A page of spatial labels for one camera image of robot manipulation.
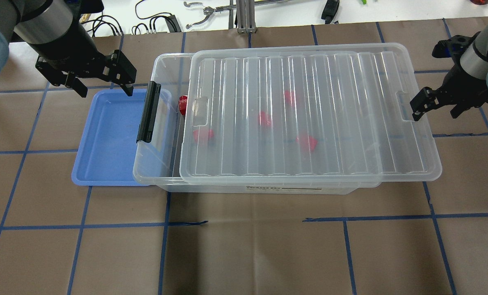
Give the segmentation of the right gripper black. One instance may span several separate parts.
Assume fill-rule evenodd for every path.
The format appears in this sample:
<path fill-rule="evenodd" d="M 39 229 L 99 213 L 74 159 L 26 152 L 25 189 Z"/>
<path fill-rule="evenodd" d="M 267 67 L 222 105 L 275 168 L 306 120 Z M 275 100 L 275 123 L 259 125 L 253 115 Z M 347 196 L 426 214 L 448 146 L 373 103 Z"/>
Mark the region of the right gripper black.
<path fill-rule="evenodd" d="M 488 103 L 488 88 L 484 79 L 477 78 L 462 67 L 462 56 L 474 53 L 472 37 L 455 35 L 447 40 L 440 40 L 434 46 L 434 58 L 451 58 L 453 67 L 444 77 L 442 85 L 433 90 L 422 88 L 410 101 L 412 118 L 419 121 L 424 114 L 444 106 L 454 106 L 450 110 L 452 119 L 457 119 L 470 108 L 480 108 Z"/>

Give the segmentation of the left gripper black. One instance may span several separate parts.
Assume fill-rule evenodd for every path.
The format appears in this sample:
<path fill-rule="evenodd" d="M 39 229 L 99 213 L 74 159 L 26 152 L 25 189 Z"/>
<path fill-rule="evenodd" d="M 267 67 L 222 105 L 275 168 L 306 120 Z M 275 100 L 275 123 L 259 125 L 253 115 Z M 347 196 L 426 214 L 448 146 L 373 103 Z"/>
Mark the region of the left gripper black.
<path fill-rule="evenodd" d="M 137 69 L 120 49 L 115 49 L 109 55 L 97 52 L 91 56 L 74 56 L 57 61 L 38 56 L 35 67 L 53 86 L 68 86 L 82 98 L 88 95 L 88 88 L 82 79 L 112 82 L 131 97 L 137 77 Z"/>

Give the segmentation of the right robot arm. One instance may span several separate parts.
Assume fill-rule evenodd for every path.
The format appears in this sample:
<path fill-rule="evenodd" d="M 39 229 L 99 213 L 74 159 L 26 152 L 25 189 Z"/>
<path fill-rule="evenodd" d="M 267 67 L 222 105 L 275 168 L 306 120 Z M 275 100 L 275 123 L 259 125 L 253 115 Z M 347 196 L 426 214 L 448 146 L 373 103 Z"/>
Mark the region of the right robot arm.
<path fill-rule="evenodd" d="M 473 36 L 455 35 L 439 41 L 432 56 L 451 58 L 454 65 L 438 89 L 426 86 L 411 99 L 413 120 L 444 106 L 452 106 L 450 115 L 456 119 L 470 108 L 488 103 L 488 24 Z"/>

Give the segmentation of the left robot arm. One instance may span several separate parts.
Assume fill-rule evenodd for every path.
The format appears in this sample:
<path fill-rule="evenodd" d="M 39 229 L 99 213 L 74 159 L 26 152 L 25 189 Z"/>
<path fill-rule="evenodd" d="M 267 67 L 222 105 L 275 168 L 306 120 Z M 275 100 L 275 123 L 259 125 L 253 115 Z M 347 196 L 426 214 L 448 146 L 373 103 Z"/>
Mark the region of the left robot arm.
<path fill-rule="evenodd" d="M 65 86 L 81 97 L 82 79 L 96 78 L 133 95 L 137 70 L 120 50 L 102 54 L 64 0 L 0 0 L 0 74 L 17 34 L 38 54 L 35 68 L 53 86 Z"/>

